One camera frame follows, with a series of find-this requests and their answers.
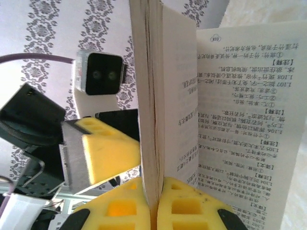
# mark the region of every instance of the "black cable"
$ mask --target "black cable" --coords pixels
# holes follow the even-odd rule
[[[8,61],[15,61],[20,59],[42,59],[50,61],[58,61],[63,63],[72,64],[74,59],[68,57],[61,57],[51,54],[37,54],[37,53],[19,53],[19,54],[8,54],[0,57],[0,64]]]

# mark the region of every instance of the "patterned wallpaper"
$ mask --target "patterned wallpaper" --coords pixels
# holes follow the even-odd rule
[[[218,27],[227,0],[165,0],[165,5],[195,20],[199,28]],[[0,55],[35,52],[74,58],[78,49],[93,49],[124,57],[127,82],[118,93],[121,109],[137,108],[134,57],[128,0],[0,0]],[[0,66],[1,96],[11,86],[24,82],[34,86],[66,109],[66,119],[75,119],[71,91],[71,66],[45,60],[21,60]],[[27,158],[20,149],[0,140],[0,174],[17,180]],[[123,180],[139,175],[138,169],[122,175]],[[108,183],[98,189],[108,190]]]

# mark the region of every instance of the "book page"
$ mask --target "book page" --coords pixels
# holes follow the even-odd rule
[[[196,24],[163,6],[165,176],[197,186]]]
[[[164,103],[156,96],[161,92],[156,84],[163,79],[162,5],[154,0],[130,0],[129,3],[139,104],[142,186],[150,210],[151,229],[156,229],[165,163],[161,138]]]
[[[199,187],[249,230],[279,229],[307,111],[307,22],[201,30],[197,42]]]

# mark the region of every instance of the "white camera housing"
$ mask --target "white camera housing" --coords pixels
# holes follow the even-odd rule
[[[117,55],[99,53],[90,50],[81,50],[72,65],[73,98],[76,105],[77,118],[86,116],[95,117],[95,114],[119,110],[116,94],[89,95],[86,92],[86,78],[88,70],[88,58],[90,54],[104,54],[111,57]],[[120,71],[120,83],[123,81],[124,64]]]

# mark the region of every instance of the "yellow foam piece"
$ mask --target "yellow foam piece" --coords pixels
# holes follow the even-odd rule
[[[131,142],[138,143],[138,141],[136,141],[135,139],[129,137],[118,129],[115,129],[112,126],[109,126],[94,117],[82,118],[76,122],[76,125],[80,126],[91,134],[97,134],[104,137],[117,137],[122,140],[129,140]]]
[[[217,212],[233,209],[179,180],[164,178],[157,230],[227,230]]]
[[[100,184],[141,163],[137,141],[96,134],[82,136],[91,184]]]
[[[87,117],[76,124],[82,136],[90,184],[101,184],[141,163],[140,143],[104,122]]]
[[[142,179],[134,178],[75,209],[90,215],[81,230],[150,230],[149,208]]]

